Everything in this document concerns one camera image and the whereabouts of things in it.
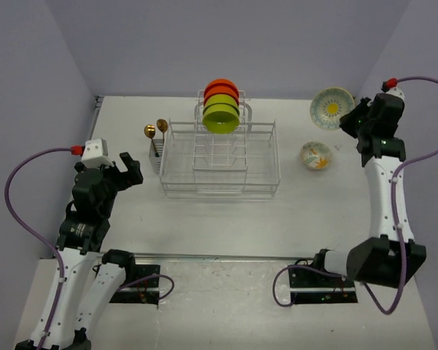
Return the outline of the floral white ceramic bowl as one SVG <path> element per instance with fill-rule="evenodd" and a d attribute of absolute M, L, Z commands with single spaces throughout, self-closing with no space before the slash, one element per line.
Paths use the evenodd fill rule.
<path fill-rule="evenodd" d="M 310 141 L 300 149 L 300 158 L 303 164 L 310 170 L 323 170 L 328 168 L 333 159 L 331 150 L 318 141 Z"/>

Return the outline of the lime green bowl front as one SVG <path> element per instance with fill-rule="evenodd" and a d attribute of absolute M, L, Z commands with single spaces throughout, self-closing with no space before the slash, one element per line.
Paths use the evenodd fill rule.
<path fill-rule="evenodd" d="M 240 124 L 239 112 L 229 104 L 214 104 L 205 109 L 202 124 L 210 133 L 232 133 Z"/>

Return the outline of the blue patterned yellow bowl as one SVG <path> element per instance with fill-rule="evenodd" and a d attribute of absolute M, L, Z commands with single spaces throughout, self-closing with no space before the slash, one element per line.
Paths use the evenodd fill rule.
<path fill-rule="evenodd" d="M 339 129 L 342 116 L 355 108 L 351 93 L 341 87 L 329 87 L 320 91 L 310 104 L 311 121 L 325 131 Z"/>

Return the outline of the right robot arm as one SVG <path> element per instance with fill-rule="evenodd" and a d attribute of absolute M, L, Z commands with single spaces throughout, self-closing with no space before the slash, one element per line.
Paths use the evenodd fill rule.
<path fill-rule="evenodd" d="M 405 206 L 404 141 L 395 136 L 404 112 L 398 87 L 364 98 L 339 120 L 340 128 L 357 140 L 369 186 L 369 237 L 348 252 L 322 249 L 311 268 L 321 287 L 337 275 L 383 287 L 403 287 L 426 260 L 426 248 L 415 243 Z"/>

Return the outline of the lime green bowl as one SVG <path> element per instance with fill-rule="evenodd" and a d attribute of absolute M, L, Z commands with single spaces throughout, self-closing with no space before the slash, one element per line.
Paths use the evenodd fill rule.
<path fill-rule="evenodd" d="M 239 112 L 229 104 L 214 104 L 205 109 L 202 124 L 210 133 L 232 133 L 240 124 Z"/>
<path fill-rule="evenodd" d="M 237 100 L 234 97 L 227 95 L 225 93 L 218 93 L 204 100 L 205 109 L 216 104 L 226 104 L 236 109 L 239 107 Z"/>

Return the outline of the orange bowl front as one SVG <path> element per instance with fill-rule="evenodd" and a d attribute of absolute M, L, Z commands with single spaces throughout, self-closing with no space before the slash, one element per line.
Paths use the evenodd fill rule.
<path fill-rule="evenodd" d="M 234 99 L 239 98 L 238 90 L 233 88 L 230 85 L 225 84 L 216 84 L 208 87 L 204 92 L 204 99 L 207 100 L 208 98 L 218 95 L 218 94 L 224 94 L 227 96 L 231 96 Z"/>

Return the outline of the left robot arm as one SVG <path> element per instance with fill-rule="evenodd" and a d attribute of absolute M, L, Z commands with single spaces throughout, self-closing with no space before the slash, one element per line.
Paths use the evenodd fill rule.
<path fill-rule="evenodd" d="M 36 328 L 16 349 L 90 349 L 91 331 L 112 296 L 120 286 L 136 281 L 134 255 L 111 249 L 102 257 L 91 288 L 85 288 L 110 228 L 117 194 L 143 182 L 139 161 L 122 152 L 126 170 L 120 171 L 111 160 L 90 156 L 88 148 L 72 147 L 69 152 L 81 160 L 74 166 L 72 199 L 58 239 L 48 244 L 57 259 L 53 283 Z"/>

